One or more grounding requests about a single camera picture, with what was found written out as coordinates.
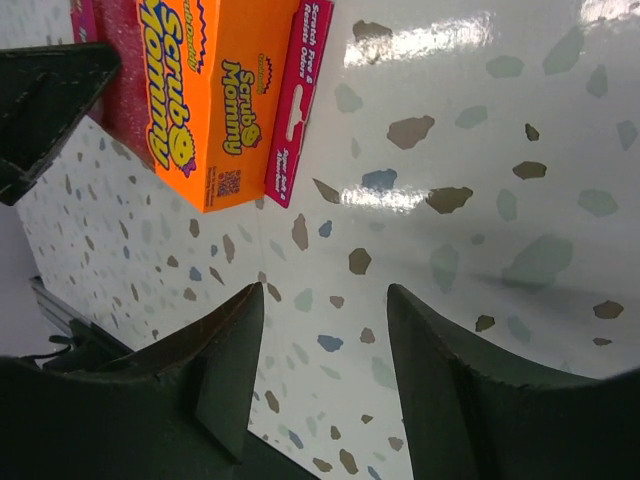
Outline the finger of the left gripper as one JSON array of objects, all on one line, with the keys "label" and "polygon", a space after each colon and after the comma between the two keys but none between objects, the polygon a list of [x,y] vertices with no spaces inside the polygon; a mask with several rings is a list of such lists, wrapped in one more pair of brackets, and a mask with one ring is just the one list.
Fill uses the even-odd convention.
[{"label": "finger of the left gripper", "polygon": [[33,188],[120,68],[106,43],[1,52],[2,204]]}]

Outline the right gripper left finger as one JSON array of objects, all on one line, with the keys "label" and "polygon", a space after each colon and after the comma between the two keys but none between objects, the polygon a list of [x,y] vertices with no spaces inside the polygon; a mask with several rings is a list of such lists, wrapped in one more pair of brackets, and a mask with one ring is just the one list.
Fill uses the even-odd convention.
[{"label": "right gripper left finger", "polygon": [[136,352],[1,360],[5,479],[305,479],[249,431],[264,326],[253,283]]}]

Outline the pink sponge box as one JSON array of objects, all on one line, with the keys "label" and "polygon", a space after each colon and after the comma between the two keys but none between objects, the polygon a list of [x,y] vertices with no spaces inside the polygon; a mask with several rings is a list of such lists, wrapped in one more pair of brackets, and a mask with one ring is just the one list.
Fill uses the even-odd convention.
[{"label": "pink sponge box", "polygon": [[330,1],[75,1],[74,39],[121,70],[92,118],[201,212],[288,206]]}]

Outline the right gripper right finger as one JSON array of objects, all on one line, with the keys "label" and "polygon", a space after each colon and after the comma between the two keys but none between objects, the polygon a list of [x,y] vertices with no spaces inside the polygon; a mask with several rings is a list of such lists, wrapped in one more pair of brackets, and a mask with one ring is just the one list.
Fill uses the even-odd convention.
[{"label": "right gripper right finger", "polygon": [[591,379],[515,355],[405,287],[387,319],[417,479],[635,479],[639,373]]}]

